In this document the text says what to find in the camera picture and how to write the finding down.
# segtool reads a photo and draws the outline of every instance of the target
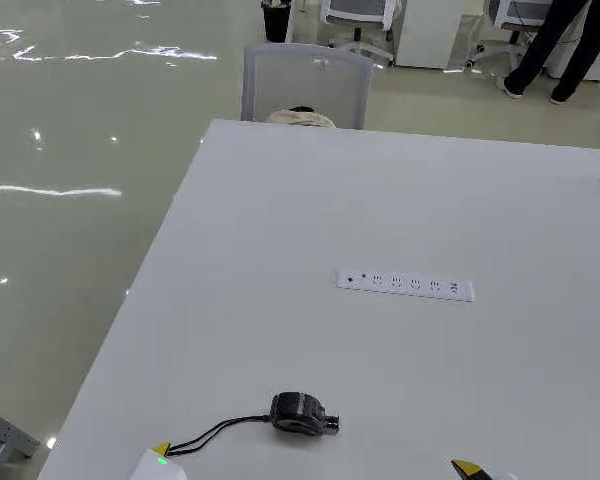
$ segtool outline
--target epoxy floor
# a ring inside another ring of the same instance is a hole
[[[300,41],[319,36],[309,3]],[[446,73],[376,72],[367,129],[600,147],[600,84],[556,107],[548,79],[498,92],[502,62],[458,72],[471,21]],[[0,414],[43,444],[207,125],[239,118],[243,48],[262,39],[258,2],[0,0]]]

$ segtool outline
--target white power strip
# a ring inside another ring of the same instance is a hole
[[[350,290],[397,293],[465,302],[476,301],[473,285],[469,280],[430,277],[419,273],[340,268],[336,272],[336,285]]]

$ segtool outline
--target office chair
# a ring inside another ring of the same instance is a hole
[[[310,107],[339,128],[362,129],[373,62],[316,45],[268,43],[244,50],[241,119]]]
[[[505,53],[509,55],[511,69],[520,63],[520,57],[527,52],[527,44],[519,44],[521,33],[534,33],[540,30],[549,11],[552,0],[485,0],[484,12],[493,25],[510,30],[509,41],[482,40],[467,59],[467,68],[486,57]]]
[[[381,25],[387,42],[392,42],[393,19],[400,14],[401,10],[402,0],[322,0],[320,19],[327,24],[332,23],[329,20],[339,19]],[[329,41],[330,47],[335,47],[335,44],[335,40]],[[368,52],[386,58],[390,63],[394,60],[393,52],[362,41],[362,27],[354,29],[353,41],[337,48],[357,54]]]

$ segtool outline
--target black trash can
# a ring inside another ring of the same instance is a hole
[[[270,1],[262,2],[264,13],[264,29],[267,40],[275,43],[284,43],[287,38],[287,26],[291,14],[291,0],[282,2],[281,5],[273,7]]]

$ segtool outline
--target black pants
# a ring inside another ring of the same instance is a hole
[[[551,51],[558,44],[560,36],[586,3],[587,0],[554,0],[544,25],[529,46],[522,63],[505,79],[505,85],[510,92],[521,94],[540,73]],[[600,0],[591,0],[580,42],[552,97],[558,100],[569,98],[576,91],[599,53]]]

